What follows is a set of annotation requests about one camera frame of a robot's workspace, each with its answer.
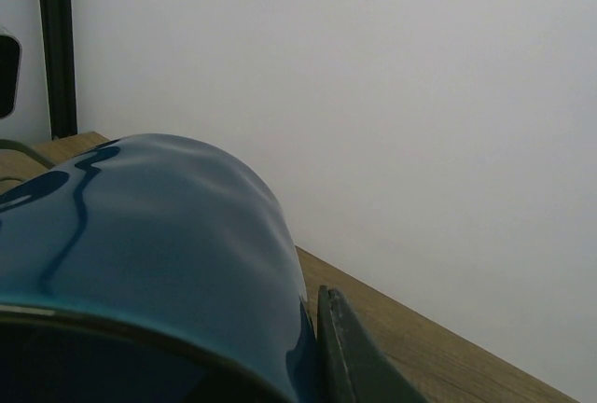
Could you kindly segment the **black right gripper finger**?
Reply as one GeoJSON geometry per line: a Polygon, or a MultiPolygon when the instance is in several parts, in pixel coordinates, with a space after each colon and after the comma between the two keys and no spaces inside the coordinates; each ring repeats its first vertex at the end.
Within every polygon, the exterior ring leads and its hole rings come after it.
{"type": "Polygon", "coordinates": [[[319,287],[317,340],[332,402],[423,402],[337,288],[319,287]]]}

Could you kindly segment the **dark blue ceramic mug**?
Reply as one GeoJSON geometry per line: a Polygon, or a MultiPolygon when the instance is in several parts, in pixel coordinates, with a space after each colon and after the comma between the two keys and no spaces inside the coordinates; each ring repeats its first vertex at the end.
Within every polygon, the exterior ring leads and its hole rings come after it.
{"type": "Polygon", "coordinates": [[[185,137],[101,144],[1,197],[5,402],[322,402],[282,209],[185,137]]]}

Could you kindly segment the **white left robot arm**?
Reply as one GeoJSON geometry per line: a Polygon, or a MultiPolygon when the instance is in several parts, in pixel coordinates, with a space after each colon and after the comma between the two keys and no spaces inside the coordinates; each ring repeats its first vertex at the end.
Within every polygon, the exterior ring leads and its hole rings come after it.
{"type": "Polygon", "coordinates": [[[0,35],[0,118],[7,118],[15,108],[21,54],[20,41],[2,26],[0,35]]]}

